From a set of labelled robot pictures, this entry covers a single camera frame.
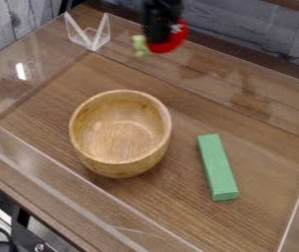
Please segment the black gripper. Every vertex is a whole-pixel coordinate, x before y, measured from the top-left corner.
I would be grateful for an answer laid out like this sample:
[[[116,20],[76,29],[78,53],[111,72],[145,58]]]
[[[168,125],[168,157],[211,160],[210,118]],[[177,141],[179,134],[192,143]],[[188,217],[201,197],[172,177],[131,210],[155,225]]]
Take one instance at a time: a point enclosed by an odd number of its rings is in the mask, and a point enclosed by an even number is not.
[[[151,7],[163,7],[168,11],[153,11]],[[183,0],[144,0],[141,8],[143,27],[149,44],[160,44],[169,40],[173,33],[183,30],[180,23]]]

